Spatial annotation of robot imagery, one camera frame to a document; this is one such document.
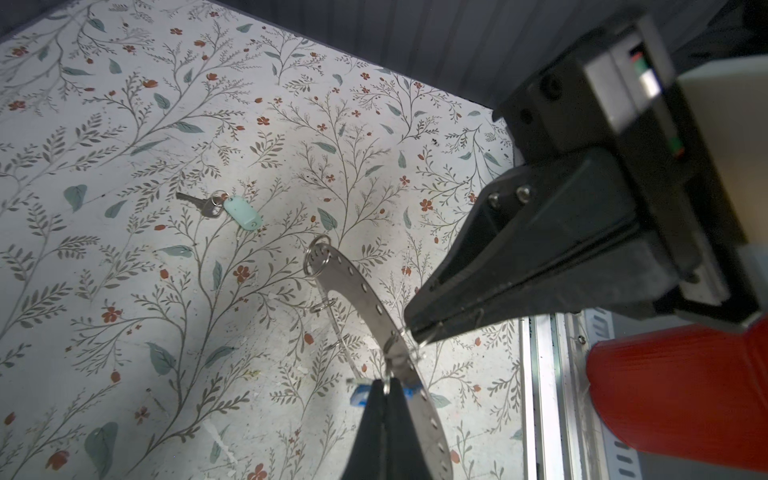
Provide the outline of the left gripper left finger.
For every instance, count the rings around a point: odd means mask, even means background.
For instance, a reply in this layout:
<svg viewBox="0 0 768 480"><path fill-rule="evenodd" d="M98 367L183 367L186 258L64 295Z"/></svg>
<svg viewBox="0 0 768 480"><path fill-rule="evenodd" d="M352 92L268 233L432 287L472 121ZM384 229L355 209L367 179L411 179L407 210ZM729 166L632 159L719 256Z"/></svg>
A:
<svg viewBox="0 0 768 480"><path fill-rule="evenodd" d="M342 479L384 479L386 460L384 454L384 414L386 398L382 380L369 385L359 385L350 403L363 409L352 450Z"/></svg>

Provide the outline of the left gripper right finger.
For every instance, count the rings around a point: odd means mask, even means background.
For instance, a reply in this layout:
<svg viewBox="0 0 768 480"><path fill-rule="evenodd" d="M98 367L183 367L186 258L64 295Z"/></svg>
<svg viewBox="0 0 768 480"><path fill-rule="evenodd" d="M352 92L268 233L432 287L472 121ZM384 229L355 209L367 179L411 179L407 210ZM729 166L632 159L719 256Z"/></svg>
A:
<svg viewBox="0 0 768 480"><path fill-rule="evenodd" d="M393 480L428 480L432 475L422 452L408 408L405 391L398 379L389 381L385 395L384 478Z"/></svg>

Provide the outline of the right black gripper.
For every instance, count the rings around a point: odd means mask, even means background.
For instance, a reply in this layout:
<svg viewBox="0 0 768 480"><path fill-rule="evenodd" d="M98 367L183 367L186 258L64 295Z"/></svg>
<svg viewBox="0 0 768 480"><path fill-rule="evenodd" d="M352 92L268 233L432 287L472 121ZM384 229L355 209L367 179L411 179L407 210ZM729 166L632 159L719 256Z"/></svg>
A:
<svg viewBox="0 0 768 480"><path fill-rule="evenodd" d="M744 330L747 238L651 17L624 11L499 104L525 159L488 184L405 308L415 340L601 307Z"/></svg>

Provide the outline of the green-capped key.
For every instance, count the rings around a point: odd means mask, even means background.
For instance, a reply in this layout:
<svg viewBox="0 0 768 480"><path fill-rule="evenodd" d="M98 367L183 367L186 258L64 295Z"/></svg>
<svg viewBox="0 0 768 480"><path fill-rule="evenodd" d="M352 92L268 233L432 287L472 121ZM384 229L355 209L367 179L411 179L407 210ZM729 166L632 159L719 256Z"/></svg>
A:
<svg viewBox="0 0 768 480"><path fill-rule="evenodd" d="M218 218L226 213L246 231L256 231L263 226L261 214L247 200L224 190L216 190L205 198L176 192L175 198L192 204L205 218Z"/></svg>

